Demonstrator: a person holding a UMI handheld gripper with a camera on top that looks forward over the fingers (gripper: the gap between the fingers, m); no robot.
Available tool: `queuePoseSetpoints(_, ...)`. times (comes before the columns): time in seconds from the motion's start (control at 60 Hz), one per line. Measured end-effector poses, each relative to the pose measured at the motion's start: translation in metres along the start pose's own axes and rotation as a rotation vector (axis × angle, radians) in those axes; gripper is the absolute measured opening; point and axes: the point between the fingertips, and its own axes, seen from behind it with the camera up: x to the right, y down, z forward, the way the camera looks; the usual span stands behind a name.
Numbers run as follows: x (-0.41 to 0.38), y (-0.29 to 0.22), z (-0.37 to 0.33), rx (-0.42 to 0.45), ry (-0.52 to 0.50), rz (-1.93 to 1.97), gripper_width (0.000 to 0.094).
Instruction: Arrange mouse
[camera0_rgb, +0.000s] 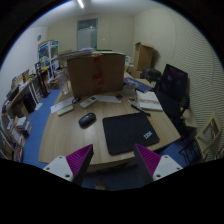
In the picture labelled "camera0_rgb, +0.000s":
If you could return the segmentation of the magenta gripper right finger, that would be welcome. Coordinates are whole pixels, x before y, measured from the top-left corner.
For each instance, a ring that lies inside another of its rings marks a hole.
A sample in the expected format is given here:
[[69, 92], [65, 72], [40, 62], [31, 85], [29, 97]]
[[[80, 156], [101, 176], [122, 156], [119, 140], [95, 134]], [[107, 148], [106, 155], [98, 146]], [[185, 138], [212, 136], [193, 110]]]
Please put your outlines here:
[[146, 183], [152, 183], [182, 169], [169, 155], [160, 156], [139, 144], [134, 146], [134, 154]]

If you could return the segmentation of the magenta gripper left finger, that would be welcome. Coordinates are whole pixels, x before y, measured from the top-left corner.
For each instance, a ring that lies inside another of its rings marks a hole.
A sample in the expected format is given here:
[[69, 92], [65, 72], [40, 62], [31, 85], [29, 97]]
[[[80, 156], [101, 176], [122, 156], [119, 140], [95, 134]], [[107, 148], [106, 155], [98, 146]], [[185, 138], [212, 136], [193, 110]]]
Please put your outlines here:
[[93, 155], [93, 145], [90, 144], [68, 156], [59, 155], [44, 170], [80, 186]]

